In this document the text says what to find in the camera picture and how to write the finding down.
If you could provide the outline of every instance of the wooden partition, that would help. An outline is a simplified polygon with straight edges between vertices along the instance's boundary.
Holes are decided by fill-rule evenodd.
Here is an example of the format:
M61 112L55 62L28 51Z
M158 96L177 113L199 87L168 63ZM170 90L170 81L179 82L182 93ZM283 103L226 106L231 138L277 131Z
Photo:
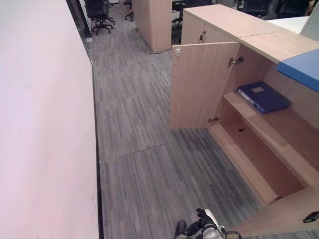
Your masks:
M133 0L136 28L154 52L171 48L171 0Z

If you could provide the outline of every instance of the cabinet hinge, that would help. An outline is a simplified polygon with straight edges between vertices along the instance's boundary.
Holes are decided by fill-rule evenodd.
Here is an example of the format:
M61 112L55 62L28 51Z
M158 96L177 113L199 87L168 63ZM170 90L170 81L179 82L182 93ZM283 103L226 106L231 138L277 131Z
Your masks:
M218 117L215 117L213 119L208 119L208 122L207 123L211 123L211 122L214 122L214 121L218 121L219 118Z
M239 64L239 63L243 62L244 60L245 59L242 56L240 56L237 60L235 60L233 57L231 57L229 59L228 66L231 66L232 64Z
M269 203L269 205L271 205L271 204L277 202L278 200L280 200L280 199L282 199L282 198L283 198L283 196L276 197L273 201L271 201L271 202Z
M181 55L181 48L176 48L175 49L175 55L180 56Z

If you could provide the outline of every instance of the blue binder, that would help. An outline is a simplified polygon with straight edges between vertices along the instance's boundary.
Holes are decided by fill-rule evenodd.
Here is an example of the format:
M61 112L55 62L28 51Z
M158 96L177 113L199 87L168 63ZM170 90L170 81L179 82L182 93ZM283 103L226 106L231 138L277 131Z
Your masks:
M262 114L284 109L291 105L289 100L264 82L240 86L237 92Z

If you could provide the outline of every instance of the white desk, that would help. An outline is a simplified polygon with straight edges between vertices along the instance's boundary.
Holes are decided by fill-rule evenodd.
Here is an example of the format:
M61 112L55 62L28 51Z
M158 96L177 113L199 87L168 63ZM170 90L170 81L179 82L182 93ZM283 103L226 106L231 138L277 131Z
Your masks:
M303 29L305 23L307 22L308 18L308 16L300 16L268 20L268 22L299 34Z

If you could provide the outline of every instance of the open cabinet door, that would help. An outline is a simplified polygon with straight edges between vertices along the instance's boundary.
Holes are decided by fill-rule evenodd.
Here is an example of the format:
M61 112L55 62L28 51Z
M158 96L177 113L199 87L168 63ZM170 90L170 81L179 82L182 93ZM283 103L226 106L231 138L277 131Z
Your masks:
M240 43L172 47L170 128L208 128L223 95Z

